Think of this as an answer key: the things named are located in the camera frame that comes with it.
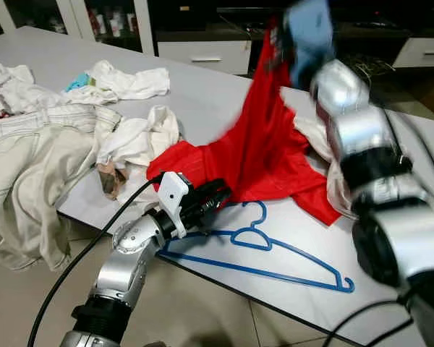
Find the white table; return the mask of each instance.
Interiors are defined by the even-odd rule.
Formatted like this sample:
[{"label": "white table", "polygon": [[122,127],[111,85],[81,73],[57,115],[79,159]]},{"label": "white table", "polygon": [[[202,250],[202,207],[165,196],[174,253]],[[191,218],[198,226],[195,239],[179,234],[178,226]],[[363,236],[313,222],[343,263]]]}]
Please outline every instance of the white table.
[{"label": "white table", "polygon": [[[202,145],[217,138],[232,123],[250,86],[250,80],[245,78],[143,56],[121,48],[30,27],[23,27],[0,37],[0,62],[6,66],[27,64],[33,70],[36,82],[52,90],[63,90],[80,72],[101,59],[106,59],[116,68],[130,73],[166,67],[171,78],[171,92],[168,95],[142,101],[123,101],[110,107],[126,117],[146,117],[152,105],[168,105],[177,115],[184,136],[194,145]],[[286,103],[296,109],[297,116],[315,116],[315,109],[307,93],[284,88],[283,94]],[[426,134],[430,147],[434,149],[434,121],[417,117],[414,117],[414,121]],[[422,148],[398,121],[396,125],[405,148],[414,158],[416,172],[424,177],[434,190],[434,172],[429,167]],[[351,220],[340,218],[330,228],[326,228],[298,208],[291,199],[265,202],[265,205],[268,217],[258,226],[260,230],[273,239],[298,247],[327,262],[341,273],[343,282],[344,277],[351,278],[355,290],[348,294],[189,260],[176,261],[198,275],[323,331],[332,329],[348,313],[370,302],[396,296],[394,290],[366,276],[357,264]],[[104,197],[98,174],[92,171],[61,199],[57,207],[60,213],[102,228],[119,205]],[[137,215],[135,209],[129,209],[116,225]],[[256,204],[249,204],[244,208],[230,207],[219,214],[214,227],[234,231],[249,226],[252,220],[259,217],[260,206]],[[292,252],[286,253],[285,249],[261,253],[263,251],[240,247],[238,252],[235,252],[233,245],[217,236],[206,242],[199,242],[198,239],[178,242],[184,243],[174,244],[171,249],[185,248],[187,254],[205,255],[221,262],[325,283],[333,282],[331,273]],[[403,309],[385,307],[353,320],[340,335],[363,344],[406,318]],[[423,345],[417,329],[411,327],[380,346]]]}]

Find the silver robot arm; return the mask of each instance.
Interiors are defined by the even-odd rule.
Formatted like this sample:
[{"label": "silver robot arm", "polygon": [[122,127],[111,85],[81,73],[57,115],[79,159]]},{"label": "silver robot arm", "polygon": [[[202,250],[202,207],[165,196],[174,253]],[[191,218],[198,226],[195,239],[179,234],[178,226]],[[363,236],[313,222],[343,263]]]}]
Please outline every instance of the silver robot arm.
[{"label": "silver robot arm", "polygon": [[74,328],[61,347],[120,347],[129,317],[145,282],[146,268],[167,239],[184,237],[200,219],[220,207],[231,191],[222,180],[197,189],[183,175],[167,172],[158,190],[161,209],[125,223],[113,235],[113,251],[103,264],[84,305],[74,309]]},{"label": "silver robot arm", "polygon": [[434,197],[412,174],[384,111],[339,60],[310,86],[317,115],[341,165],[359,216],[353,239],[362,269],[407,296],[426,344],[434,347]]}]

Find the plastic hanger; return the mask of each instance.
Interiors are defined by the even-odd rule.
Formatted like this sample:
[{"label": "plastic hanger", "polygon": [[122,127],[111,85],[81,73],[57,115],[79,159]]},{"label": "plastic hanger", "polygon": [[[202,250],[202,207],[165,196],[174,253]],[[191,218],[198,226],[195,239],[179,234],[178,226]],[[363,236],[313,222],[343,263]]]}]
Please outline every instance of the plastic hanger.
[{"label": "plastic hanger", "polygon": [[[248,203],[250,203],[250,202],[243,202],[242,205],[246,206]],[[225,231],[225,230],[211,231],[210,236],[230,236],[230,242],[236,246],[249,247],[249,248],[258,249],[260,251],[265,251],[265,252],[271,251],[273,248],[273,245],[283,247],[285,249],[288,249],[291,252],[294,252],[298,255],[301,255],[301,256],[307,258],[308,260],[311,260],[315,264],[317,264],[317,265],[325,268],[329,272],[333,273],[334,278],[336,280],[336,284],[322,283],[322,282],[318,282],[316,280],[308,280],[305,278],[299,278],[299,277],[294,277],[294,276],[290,276],[290,275],[284,275],[281,273],[275,273],[275,272],[271,272],[271,271],[267,271],[267,270],[260,270],[260,269],[253,268],[253,267],[246,267],[246,266],[241,266],[241,265],[237,265],[237,264],[231,264],[229,262],[220,262],[218,260],[211,260],[211,259],[207,259],[207,258],[203,258],[203,257],[196,257],[193,255],[169,251],[170,244],[172,242],[178,241],[178,239],[169,240],[166,243],[165,247],[162,250],[158,251],[158,254],[165,256],[165,257],[185,259],[185,260],[190,260],[192,262],[200,262],[203,264],[209,264],[209,265],[213,265],[213,266],[224,267],[224,268],[232,269],[232,270],[244,271],[246,273],[262,275],[262,276],[266,276],[266,277],[270,277],[270,278],[276,278],[279,280],[287,280],[289,282],[300,283],[300,284],[304,284],[306,286],[314,286],[314,287],[318,287],[318,288],[330,289],[332,291],[342,291],[344,293],[351,293],[354,291],[354,289],[355,289],[354,282],[350,278],[345,277],[344,281],[346,282],[346,285],[344,285],[342,282],[341,273],[337,269],[332,267],[331,265],[327,264],[326,262],[318,259],[317,257],[315,257],[315,256],[297,248],[297,247],[292,246],[291,244],[287,244],[285,242],[282,242],[282,241],[279,241],[276,239],[272,239],[272,238],[268,237],[268,235],[265,234],[263,231],[261,231],[260,229],[257,229],[255,226],[263,223],[265,221],[265,219],[267,218],[267,207],[261,201],[256,201],[254,203],[257,203],[257,204],[259,204],[259,206],[262,207],[262,216],[260,219],[254,220],[253,222],[251,222],[249,227],[240,228],[236,231]],[[262,245],[261,244],[252,244],[252,243],[249,243],[246,241],[238,240],[237,237],[240,234],[245,233],[245,232],[253,232],[253,233],[258,234],[259,236],[261,236],[263,238],[263,240],[266,244],[262,244]],[[188,239],[188,238],[192,238],[192,237],[196,237],[196,236],[203,236],[203,235],[200,233],[188,234],[184,237],[184,239]]]}]

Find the drawer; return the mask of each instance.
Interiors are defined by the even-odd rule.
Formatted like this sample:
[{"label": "drawer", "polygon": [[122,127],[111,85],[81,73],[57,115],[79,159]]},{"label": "drawer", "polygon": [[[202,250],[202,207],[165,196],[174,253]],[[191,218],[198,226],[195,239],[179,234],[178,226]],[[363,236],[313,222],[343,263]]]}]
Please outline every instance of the drawer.
[{"label": "drawer", "polygon": [[393,67],[434,67],[434,38],[409,38]]},{"label": "drawer", "polygon": [[229,74],[246,74],[250,41],[158,42],[161,58]]}]

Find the red cloth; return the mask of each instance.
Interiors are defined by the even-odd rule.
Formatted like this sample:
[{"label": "red cloth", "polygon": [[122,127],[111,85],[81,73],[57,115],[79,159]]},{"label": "red cloth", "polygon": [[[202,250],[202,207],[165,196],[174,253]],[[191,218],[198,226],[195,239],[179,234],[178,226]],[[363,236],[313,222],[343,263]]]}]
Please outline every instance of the red cloth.
[{"label": "red cloth", "polygon": [[330,225],[340,215],[326,199],[326,178],[307,162],[309,143],[294,129],[294,112],[280,96],[280,87],[289,85],[289,68],[287,64],[272,72],[265,68],[273,56],[268,35],[235,125],[206,146],[178,142],[150,164],[147,177],[162,171],[182,172],[195,187],[223,178],[232,190],[233,202],[291,196],[301,208]]}]

